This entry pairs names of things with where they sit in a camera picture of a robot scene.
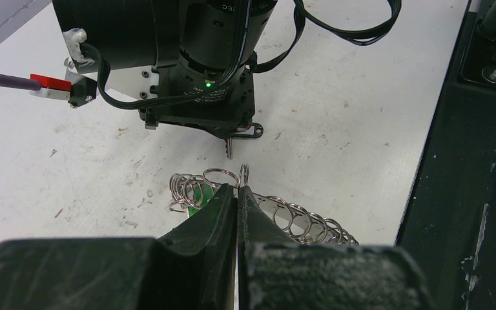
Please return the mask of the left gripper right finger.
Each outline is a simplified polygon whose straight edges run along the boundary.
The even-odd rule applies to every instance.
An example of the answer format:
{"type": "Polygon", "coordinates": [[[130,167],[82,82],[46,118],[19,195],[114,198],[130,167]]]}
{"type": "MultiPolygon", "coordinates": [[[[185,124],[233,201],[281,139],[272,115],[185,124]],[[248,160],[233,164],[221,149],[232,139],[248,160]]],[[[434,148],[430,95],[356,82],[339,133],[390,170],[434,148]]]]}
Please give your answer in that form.
{"type": "Polygon", "coordinates": [[[304,245],[238,193],[240,309],[431,309],[424,275],[401,248],[304,245]]]}

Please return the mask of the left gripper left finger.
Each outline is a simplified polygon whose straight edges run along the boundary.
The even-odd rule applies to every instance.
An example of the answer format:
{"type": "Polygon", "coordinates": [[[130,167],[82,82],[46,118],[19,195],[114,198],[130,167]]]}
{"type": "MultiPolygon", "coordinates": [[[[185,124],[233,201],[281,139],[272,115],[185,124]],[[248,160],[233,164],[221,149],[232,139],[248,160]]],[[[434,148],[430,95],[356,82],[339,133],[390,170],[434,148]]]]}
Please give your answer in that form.
{"type": "Polygon", "coordinates": [[[232,309],[236,198],[223,185],[161,238],[0,243],[0,309],[232,309]]]}

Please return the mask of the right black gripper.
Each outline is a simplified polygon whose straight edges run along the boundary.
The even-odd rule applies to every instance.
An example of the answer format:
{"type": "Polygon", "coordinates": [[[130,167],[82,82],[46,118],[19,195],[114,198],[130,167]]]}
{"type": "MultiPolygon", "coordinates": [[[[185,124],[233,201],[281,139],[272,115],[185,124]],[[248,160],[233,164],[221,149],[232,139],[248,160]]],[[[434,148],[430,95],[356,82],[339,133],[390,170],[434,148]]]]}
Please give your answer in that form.
{"type": "Polygon", "coordinates": [[[202,130],[227,140],[253,126],[252,68],[258,41],[256,1],[151,1],[156,44],[150,98],[139,109],[147,128],[202,130]]]}

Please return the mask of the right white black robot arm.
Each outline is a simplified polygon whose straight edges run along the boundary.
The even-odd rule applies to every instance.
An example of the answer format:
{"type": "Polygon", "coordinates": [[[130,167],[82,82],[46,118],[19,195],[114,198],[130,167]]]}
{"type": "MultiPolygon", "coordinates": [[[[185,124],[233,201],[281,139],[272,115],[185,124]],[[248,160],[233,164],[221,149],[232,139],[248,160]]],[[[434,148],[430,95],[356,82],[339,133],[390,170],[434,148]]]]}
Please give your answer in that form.
{"type": "Polygon", "coordinates": [[[256,45],[275,1],[53,1],[80,74],[96,78],[74,105],[100,96],[139,114],[222,140],[259,138],[254,122],[256,45]]]}

